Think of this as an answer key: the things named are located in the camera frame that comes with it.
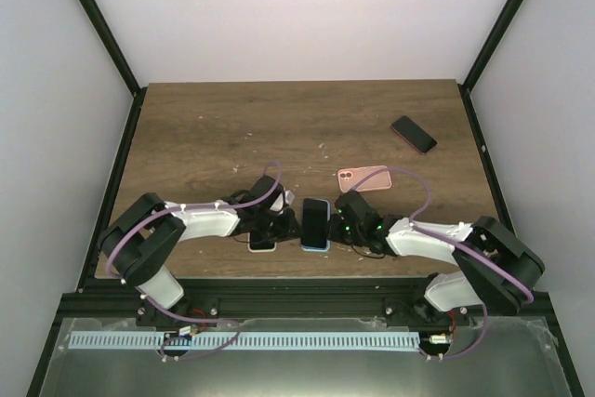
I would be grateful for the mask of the light blue phone case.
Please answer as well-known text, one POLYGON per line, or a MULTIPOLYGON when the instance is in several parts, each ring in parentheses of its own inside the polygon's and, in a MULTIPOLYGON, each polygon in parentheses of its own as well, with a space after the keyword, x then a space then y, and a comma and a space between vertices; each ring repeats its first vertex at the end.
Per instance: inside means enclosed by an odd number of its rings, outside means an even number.
POLYGON ((325 252, 329 249, 327 224, 325 213, 306 212, 302 216, 300 244, 303 250, 325 252))

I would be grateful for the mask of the blue phone black screen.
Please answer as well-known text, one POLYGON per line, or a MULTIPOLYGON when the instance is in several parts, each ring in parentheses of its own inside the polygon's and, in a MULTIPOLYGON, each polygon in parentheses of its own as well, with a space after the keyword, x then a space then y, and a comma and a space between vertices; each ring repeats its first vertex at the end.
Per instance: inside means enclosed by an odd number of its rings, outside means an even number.
POLYGON ((329 219, 330 204, 326 200, 313 198, 303 200, 300 236, 303 250, 326 252, 329 249, 329 219))

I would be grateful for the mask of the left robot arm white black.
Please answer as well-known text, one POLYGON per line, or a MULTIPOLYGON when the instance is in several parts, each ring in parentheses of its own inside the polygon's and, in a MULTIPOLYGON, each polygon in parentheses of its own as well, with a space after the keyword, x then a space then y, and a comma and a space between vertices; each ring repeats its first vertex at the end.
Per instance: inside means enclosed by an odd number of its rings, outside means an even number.
POLYGON ((266 250, 297 239, 293 200, 291 191, 266 175, 249 190, 206 204, 176 204, 145 193, 101 233, 99 251, 108 259, 107 272, 156 304, 166 324, 178 326, 189 318, 191 305, 165 266, 174 247, 190 239, 247 235, 249 245, 266 250))

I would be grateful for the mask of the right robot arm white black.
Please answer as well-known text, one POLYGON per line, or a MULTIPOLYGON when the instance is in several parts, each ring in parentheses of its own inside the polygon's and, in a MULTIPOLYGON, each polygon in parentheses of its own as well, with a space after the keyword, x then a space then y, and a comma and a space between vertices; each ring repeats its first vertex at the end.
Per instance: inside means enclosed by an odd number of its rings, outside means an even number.
POLYGON ((480 305, 513 316, 535 300, 533 289, 545 264, 495 218, 446 225, 382 217, 357 191, 340 195, 335 206, 327 224, 333 242, 381 257, 429 258, 458 267, 430 277, 414 300, 413 313, 422 324, 438 323, 447 311, 480 305))

